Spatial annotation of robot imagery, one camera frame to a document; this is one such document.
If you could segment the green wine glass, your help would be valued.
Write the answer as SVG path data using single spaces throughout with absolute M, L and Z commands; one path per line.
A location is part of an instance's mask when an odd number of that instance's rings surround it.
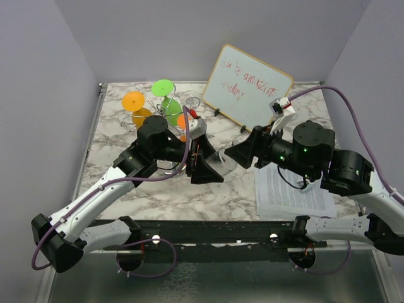
M 151 93 L 155 97 L 162 97 L 161 108 L 168 123 L 176 127 L 177 119 L 183 114 L 182 106 L 174 99 L 176 86 L 167 79 L 162 79 L 154 82 L 151 86 Z

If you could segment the clear wine glass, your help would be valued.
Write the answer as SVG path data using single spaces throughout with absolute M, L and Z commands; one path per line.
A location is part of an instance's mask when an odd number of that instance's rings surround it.
M 225 154 L 224 149 L 217 150 L 214 154 L 210 155 L 206 162 L 222 177 L 225 177 L 237 168 L 237 163 Z
M 190 109 L 196 109 L 201 104 L 201 94 L 194 90 L 186 90 L 179 93 L 181 103 Z

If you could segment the orange wine glass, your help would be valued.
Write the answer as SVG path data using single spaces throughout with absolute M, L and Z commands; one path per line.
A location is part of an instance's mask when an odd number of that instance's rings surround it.
M 197 127 L 197 125 L 198 125 L 198 120 L 195 119 L 195 118 L 193 118 L 193 117 L 191 117 L 191 116 L 188 116 L 187 119 L 188 119 L 188 124 L 189 124 L 190 138 L 191 138 L 192 140 L 194 140 L 194 139 L 197 138 L 197 136 L 196 136 L 196 127 Z M 177 126 L 178 126 L 181 130 L 183 130 L 184 132 L 186 131 L 186 119 L 185 119 L 184 114 L 181 114 L 181 115 L 177 118 Z
M 131 91 L 122 98 L 122 107 L 131 113 L 121 120 L 121 129 L 125 132 L 132 132 L 140 128 L 145 119 L 152 115 L 152 112 L 145 107 L 146 96 L 139 91 Z

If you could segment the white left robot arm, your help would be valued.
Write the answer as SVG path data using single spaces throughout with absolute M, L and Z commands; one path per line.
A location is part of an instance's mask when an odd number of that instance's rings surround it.
M 52 215 L 38 214 L 31 221 L 36 245 L 31 260 L 34 270 L 51 266 L 63 273 L 86 253 L 99 249 L 169 243 L 159 235 L 145 235 L 130 217 L 98 226 L 92 222 L 142 183 L 163 182 L 181 173 L 190 177 L 192 184 L 223 182 L 223 176 L 207 162 L 216 151 L 208 141 L 205 120 L 193 111 L 185 111 L 180 118 L 184 122 L 183 140 L 169 130 L 164 117 L 147 117 L 137 130 L 136 140 L 90 189 Z

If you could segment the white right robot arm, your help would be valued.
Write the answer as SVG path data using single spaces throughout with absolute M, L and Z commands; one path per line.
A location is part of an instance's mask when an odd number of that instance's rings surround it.
M 376 249 L 403 255 L 403 205 L 381 182 L 373 165 L 361 154 L 335 148 L 335 132 L 306 121 L 292 133 L 292 141 L 281 131 L 271 134 L 269 126 L 256 126 L 247 139 L 224 153 L 247 169 L 271 163 L 320 188 L 348 197 L 372 212 L 360 218 L 336 219 L 297 216 L 287 236 L 298 247 L 327 240 L 364 242 Z

